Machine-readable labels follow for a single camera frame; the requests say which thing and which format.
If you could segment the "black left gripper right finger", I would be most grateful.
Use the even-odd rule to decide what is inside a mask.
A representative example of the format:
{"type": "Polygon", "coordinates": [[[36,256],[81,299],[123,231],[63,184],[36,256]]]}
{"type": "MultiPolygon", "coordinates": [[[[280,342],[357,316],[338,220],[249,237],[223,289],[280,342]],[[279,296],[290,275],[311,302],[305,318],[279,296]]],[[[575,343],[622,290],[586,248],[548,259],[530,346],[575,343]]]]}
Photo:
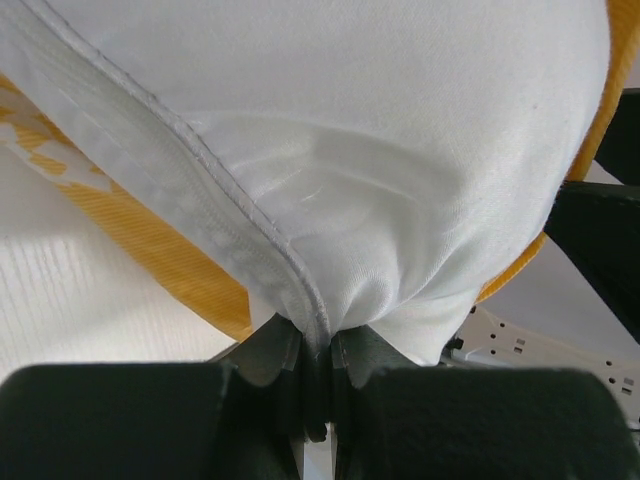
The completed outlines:
{"type": "Polygon", "coordinates": [[[609,390],[571,369],[420,367],[368,327],[331,343],[340,479],[635,479],[609,390]]]}

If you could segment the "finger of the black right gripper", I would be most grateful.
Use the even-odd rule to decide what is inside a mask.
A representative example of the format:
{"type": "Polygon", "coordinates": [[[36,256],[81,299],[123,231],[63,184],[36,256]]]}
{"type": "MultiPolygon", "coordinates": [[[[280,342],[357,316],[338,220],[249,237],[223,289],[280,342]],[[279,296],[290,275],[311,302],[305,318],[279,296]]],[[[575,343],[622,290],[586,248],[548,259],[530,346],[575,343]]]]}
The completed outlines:
{"type": "Polygon", "coordinates": [[[621,183],[638,183],[640,172],[639,88],[624,89],[595,161],[621,183]]]}
{"type": "Polygon", "coordinates": [[[639,339],[639,188],[564,183],[544,233],[639,339]]]}

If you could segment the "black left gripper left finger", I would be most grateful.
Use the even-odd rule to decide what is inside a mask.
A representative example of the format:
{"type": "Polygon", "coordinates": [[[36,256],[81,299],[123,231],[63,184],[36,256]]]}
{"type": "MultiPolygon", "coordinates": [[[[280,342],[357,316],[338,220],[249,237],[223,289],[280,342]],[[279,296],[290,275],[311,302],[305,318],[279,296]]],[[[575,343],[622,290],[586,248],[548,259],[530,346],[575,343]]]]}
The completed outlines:
{"type": "Polygon", "coordinates": [[[1,386],[5,479],[296,479],[301,335],[215,361],[32,365],[1,386]]]}

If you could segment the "white pillow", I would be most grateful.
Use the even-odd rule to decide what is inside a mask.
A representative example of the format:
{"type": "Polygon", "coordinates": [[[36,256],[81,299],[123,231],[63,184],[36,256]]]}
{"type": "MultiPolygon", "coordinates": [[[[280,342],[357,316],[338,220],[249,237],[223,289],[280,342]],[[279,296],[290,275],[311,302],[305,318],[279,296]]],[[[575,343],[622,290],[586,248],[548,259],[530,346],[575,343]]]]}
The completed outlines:
{"type": "Polygon", "coordinates": [[[602,1],[5,1],[1,70],[320,350],[437,363],[541,233],[604,90],[602,1]]]}

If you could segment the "orange cartoon print pillowcase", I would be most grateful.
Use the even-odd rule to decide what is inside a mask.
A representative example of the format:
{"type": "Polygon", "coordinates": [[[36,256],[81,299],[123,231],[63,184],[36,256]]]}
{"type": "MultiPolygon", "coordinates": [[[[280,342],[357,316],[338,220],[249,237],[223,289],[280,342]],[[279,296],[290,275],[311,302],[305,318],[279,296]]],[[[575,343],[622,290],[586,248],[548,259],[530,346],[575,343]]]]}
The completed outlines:
{"type": "MultiPolygon", "coordinates": [[[[586,177],[639,49],[639,4],[610,1],[611,64],[601,104],[567,175],[586,177]]],[[[7,78],[1,144],[48,178],[177,301],[238,341],[252,332],[248,296],[213,260],[88,160],[7,78]]]]}

